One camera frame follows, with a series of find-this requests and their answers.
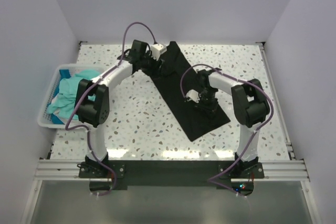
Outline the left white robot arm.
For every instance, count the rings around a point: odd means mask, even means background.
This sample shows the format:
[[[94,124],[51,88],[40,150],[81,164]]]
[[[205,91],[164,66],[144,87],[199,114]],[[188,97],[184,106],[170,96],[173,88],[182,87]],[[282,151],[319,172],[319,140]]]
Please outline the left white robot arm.
[[[164,44],[149,45],[134,40],[130,49],[122,51],[115,66],[90,80],[79,81],[74,111],[66,129],[82,127],[86,131],[88,153],[85,162],[91,164],[90,171],[97,178],[105,177],[109,171],[103,125],[109,117],[112,90],[139,70],[148,75],[158,73],[161,56],[166,52]]]

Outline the black t shirt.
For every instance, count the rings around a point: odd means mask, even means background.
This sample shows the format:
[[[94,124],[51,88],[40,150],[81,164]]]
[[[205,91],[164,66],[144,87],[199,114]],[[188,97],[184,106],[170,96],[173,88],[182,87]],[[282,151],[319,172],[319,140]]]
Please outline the black t shirt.
[[[187,96],[188,92],[192,96],[201,94],[204,88],[177,42],[170,42],[160,59],[162,63],[158,72],[151,74],[150,78],[189,141],[193,142],[230,122],[217,102],[203,106],[200,100],[193,101]]]

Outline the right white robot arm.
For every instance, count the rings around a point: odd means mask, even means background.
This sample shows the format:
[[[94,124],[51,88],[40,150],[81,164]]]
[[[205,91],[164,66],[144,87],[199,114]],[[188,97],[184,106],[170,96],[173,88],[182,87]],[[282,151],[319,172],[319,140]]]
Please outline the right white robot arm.
[[[197,79],[203,88],[201,92],[189,91],[187,96],[195,107],[214,115],[219,110],[219,90],[232,98],[234,116],[240,123],[239,146],[235,153],[234,173],[239,178],[246,178],[253,171],[252,164],[258,162],[257,145],[260,129],[269,121],[266,116],[273,116],[274,107],[262,89],[258,79],[249,81],[226,77],[219,70],[201,70]]]

